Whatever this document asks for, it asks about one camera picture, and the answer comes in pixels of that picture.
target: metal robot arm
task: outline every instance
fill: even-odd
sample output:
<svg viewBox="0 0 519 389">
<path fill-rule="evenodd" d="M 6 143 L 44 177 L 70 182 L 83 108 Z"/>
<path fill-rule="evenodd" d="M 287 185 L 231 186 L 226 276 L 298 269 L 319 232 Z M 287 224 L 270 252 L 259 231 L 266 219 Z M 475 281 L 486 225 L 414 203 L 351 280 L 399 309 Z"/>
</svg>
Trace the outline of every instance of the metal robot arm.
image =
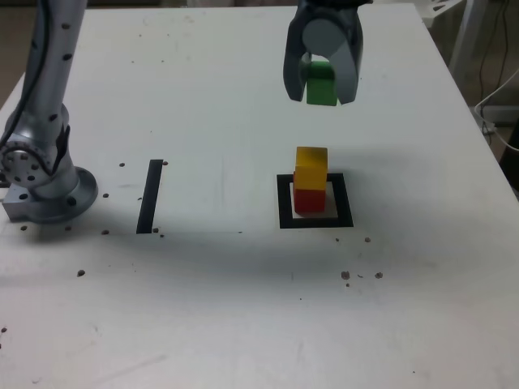
<svg viewBox="0 0 519 389">
<path fill-rule="evenodd" d="M 299 0 L 286 40 L 283 80 L 290 99 L 301 101 L 311 55 L 329 60 L 341 104 L 355 100 L 362 59 L 359 6 L 371 0 Z"/>
<path fill-rule="evenodd" d="M 63 105 L 87 0 L 38 0 L 22 97 L 0 138 L 0 168 L 11 182 L 9 218 L 52 223 L 92 205 L 96 180 L 72 164 Z"/>
</svg>

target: table surface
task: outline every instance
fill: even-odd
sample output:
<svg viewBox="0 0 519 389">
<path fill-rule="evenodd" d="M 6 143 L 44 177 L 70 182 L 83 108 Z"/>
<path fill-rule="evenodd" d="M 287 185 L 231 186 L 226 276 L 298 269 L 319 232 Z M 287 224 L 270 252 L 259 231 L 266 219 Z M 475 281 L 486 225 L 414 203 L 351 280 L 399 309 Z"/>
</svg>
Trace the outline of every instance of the table surface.
<svg viewBox="0 0 519 389">
<path fill-rule="evenodd" d="M 517 201 L 416 10 L 361 8 L 341 107 L 285 93 L 294 11 L 87 12 L 65 102 L 100 196 L 70 232 L 1 212 L 0 388 L 517 387 Z M 353 228 L 278 228 L 301 145 Z"/>
</svg>

